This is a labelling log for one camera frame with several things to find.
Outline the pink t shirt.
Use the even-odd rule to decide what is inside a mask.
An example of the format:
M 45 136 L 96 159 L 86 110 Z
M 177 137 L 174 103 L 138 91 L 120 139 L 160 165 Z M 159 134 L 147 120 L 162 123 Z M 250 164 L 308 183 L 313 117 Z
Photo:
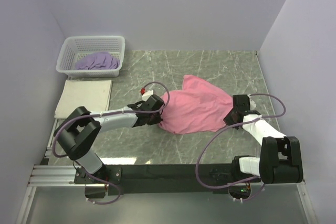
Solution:
M 161 96 L 168 105 L 159 127 L 173 134 L 216 132 L 226 124 L 233 98 L 224 90 L 194 75 L 183 77 L 182 89 Z

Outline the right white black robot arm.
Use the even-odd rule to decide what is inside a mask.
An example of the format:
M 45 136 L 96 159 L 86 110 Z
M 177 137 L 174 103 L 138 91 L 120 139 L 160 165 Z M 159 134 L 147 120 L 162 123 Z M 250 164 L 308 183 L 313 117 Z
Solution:
M 230 175 L 241 182 L 256 176 L 265 184 L 292 184 L 303 181 L 299 140 L 272 127 L 258 111 L 252 95 L 234 95 L 233 108 L 225 116 L 226 126 L 243 129 L 261 146 L 260 156 L 235 156 Z

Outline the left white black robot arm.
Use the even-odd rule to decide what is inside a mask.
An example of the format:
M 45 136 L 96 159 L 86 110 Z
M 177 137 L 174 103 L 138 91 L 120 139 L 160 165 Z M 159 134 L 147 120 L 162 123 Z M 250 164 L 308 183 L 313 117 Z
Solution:
M 166 105 L 158 95 L 153 94 L 146 100 L 101 113 L 80 106 L 55 130 L 54 143 L 61 146 L 65 156 L 82 166 L 91 182 L 110 181 L 106 165 L 91 149 L 98 134 L 125 127 L 159 124 Z

